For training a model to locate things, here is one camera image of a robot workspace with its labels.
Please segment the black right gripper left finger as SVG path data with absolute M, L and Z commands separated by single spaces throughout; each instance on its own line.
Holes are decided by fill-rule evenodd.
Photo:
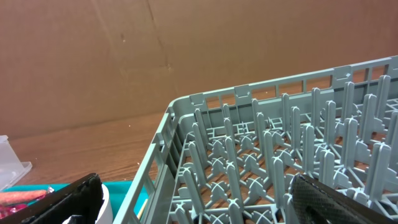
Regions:
M 90 173 L 38 202 L 1 219 L 1 224 L 73 223 L 94 224 L 103 205 L 102 181 Z

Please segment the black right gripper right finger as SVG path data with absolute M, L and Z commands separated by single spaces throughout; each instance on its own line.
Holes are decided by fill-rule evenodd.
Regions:
M 298 222 L 304 224 L 395 223 L 393 219 L 302 174 L 296 175 L 292 180 L 292 205 Z

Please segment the wooden chopstick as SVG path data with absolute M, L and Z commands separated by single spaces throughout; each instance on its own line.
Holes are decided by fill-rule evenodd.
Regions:
M 141 206 L 141 208 L 140 208 L 140 210 L 139 210 L 139 212 L 138 212 L 138 214 L 137 214 L 137 218 L 138 218 L 139 220 L 140 220 L 141 217 L 143 216 L 143 213 L 144 213 L 145 207 L 146 207 L 146 205 L 147 205 L 147 202 L 148 202 L 148 199 L 145 199 L 144 203 L 142 204 L 142 206 Z

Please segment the grey dishwasher rack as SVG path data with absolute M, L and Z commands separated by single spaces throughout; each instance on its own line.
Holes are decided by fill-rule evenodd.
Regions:
M 397 220 L 397 57 L 173 100 L 114 222 L 295 223 L 295 174 Z

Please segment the teal plastic tray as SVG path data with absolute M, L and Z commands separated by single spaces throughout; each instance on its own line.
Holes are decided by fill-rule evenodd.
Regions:
M 119 181 L 119 182 L 103 182 L 103 184 L 109 190 L 109 201 L 111 202 L 111 208 L 113 211 L 113 218 L 116 217 L 121 204 L 126 197 L 126 194 L 132 184 L 132 181 Z M 14 191 L 29 191 L 29 190 L 47 190 L 48 187 L 52 187 L 54 190 L 60 190 L 67 186 L 68 184 L 42 184 L 42 185 L 15 185 L 10 187 L 5 192 L 14 192 Z M 137 215 L 141 210 L 144 202 L 149 198 L 145 188 L 143 187 L 137 202 L 134 206 L 134 213 Z

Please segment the red snack wrapper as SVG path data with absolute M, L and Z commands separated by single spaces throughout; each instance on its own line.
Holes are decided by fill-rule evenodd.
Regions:
M 52 187 L 48 187 L 47 189 L 45 189 L 47 191 L 48 195 L 49 193 L 54 192 L 55 190 Z M 14 204 L 14 205 L 8 205 L 8 206 L 3 206 L 1 205 L 1 219 L 6 218 L 10 215 L 13 215 L 14 213 L 27 208 L 30 204 L 43 199 L 45 196 L 41 197 L 41 198 L 37 198 L 35 200 L 32 200 L 30 202 L 24 202 L 24 203 L 18 203 L 18 204 Z

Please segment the orange carrot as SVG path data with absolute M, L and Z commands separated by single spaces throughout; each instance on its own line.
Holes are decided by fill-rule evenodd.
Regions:
M 1 205 L 8 206 L 30 202 L 47 194 L 46 190 L 1 192 Z

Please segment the clear plastic bin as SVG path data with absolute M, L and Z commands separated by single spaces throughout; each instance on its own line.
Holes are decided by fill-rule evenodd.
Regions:
M 31 170 L 32 163 L 19 160 L 7 135 L 1 135 L 0 147 L 0 189 L 5 190 L 20 181 Z

